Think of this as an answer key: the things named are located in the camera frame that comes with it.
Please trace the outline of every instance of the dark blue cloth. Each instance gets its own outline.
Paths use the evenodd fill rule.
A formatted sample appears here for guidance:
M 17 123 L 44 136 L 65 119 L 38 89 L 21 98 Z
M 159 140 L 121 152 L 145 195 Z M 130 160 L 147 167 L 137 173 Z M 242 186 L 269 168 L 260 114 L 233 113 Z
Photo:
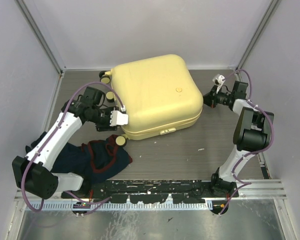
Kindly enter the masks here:
M 31 144 L 34 148 L 45 136 Z M 90 141 L 74 146 L 67 143 L 56 158 L 52 173 L 74 173 L 90 180 L 92 184 L 102 183 L 114 177 L 132 163 L 131 157 L 116 144 L 117 135 L 106 140 Z

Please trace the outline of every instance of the gray floor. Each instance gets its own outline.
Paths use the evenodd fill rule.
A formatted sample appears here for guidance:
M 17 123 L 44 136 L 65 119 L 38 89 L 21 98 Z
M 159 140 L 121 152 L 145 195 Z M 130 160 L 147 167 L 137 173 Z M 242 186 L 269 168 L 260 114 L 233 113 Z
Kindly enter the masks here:
M 273 200 L 236 200 L 222 217 L 209 210 L 24 213 L 18 240 L 284 240 Z
M 98 81 L 98 71 L 67 71 L 62 80 L 55 109 L 53 124 L 63 104 L 83 84 Z M 191 70 L 193 80 L 205 94 L 213 86 L 212 78 L 216 74 L 227 76 L 231 70 Z M 232 89 L 234 79 L 226 85 Z M 211 109 L 206 105 L 197 123 L 189 128 L 167 135 L 152 137 L 140 141 L 130 140 L 125 150 L 133 163 L 114 179 L 210 179 L 211 174 L 228 158 L 233 149 L 233 133 L 238 116 L 228 107 L 218 105 Z M 104 140 L 116 132 L 97 132 L 92 123 L 78 130 L 70 143 L 80 146 L 91 140 Z M 258 159 L 255 157 L 244 167 L 239 177 L 243 179 L 262 179 Z

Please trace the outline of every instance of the concrete floor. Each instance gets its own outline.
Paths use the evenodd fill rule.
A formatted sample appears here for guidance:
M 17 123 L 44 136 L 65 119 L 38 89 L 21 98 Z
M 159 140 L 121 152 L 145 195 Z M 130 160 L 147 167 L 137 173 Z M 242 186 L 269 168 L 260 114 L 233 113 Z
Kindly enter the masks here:
M 206 94 L 213 86 L 216 74 L 229 75 L 231 70 L 191 70 L 196 85 Z M 83 84 L 98 81 L 98 71 L 67 71 L 62 80 L 51 125 L 56 121 L 63 104 Z M 232 89 L 235 78 L 227 81 Z M 167 135 L 140 141 L 129 140 L 125 150 L 133 163 L 114 179 L 169 180 L 205 179 L 220 167 L 233 149 L 233 133 L 239 116 L 227 106 L 211 109 L 203 106 L 203 112 L 195 125 Z M 123 132 L 97 132 L 93 123 L 87 122 L 70 139 L 80 146 L 91 140 L 104 140 L 111 134 Z M 258 159 L 252 158 L 239 174 L 242 179 L 263 179 Z

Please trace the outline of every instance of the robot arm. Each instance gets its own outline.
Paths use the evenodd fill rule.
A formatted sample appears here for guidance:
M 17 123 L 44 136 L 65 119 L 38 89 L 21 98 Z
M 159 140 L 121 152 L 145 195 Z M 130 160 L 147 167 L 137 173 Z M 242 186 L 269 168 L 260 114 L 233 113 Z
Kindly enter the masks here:
M 213 82 L 216 85 L 203 96 L 204 104 L 211 108 L 215 108 L 217 104 L 226 105 L 239 115 L 233 134 L 233 150 L 225 163 L 211 176 L 212 189 L 232 193 L 236 188 L 234 175 L 238 176 L 245 164 L 255 156 L 249 153 L 260 151 L 269 145 L 271 127 L 265 116 L 247 103 L 247 83 L 235 81 L 231 92 L 222 92 L 224 78 L 217 75 Z M 266 114 L 273 122 L 274 114 L 271 112 L 266 112 Z
M 92 87 L 87 87 L 83 95 L 73 100 L 60 125 L 68 102 L 62 108 L 58 119 L 40 143 L 25 157 L 17 156 L 12 162 L 16 185 L 21 187 L 21 180 L 26 166 L 36 154 L 28 171 L 25 190 L 43 199 L 49 199 L 55 192 L 77 191 L 83 178 L 74 173 L 51 173 L 53 165 L 71 136 L 85 122 L 95 123 L 97 131 L 114 131 L 117 125 L 128 124 L 128 115 L 117 107 L 101 108 L 101 98 L 105 94 Z

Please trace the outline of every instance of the yellow suitcase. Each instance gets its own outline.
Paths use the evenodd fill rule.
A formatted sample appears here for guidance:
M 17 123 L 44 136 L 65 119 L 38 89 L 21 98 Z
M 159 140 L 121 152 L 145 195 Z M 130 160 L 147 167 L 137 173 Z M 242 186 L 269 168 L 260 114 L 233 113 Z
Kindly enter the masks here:
M 128 139 L 142 140 L 192 126 L 203 96 L 185 61 L 169 54 L 118 65 L 105 73 L 128 114 Z

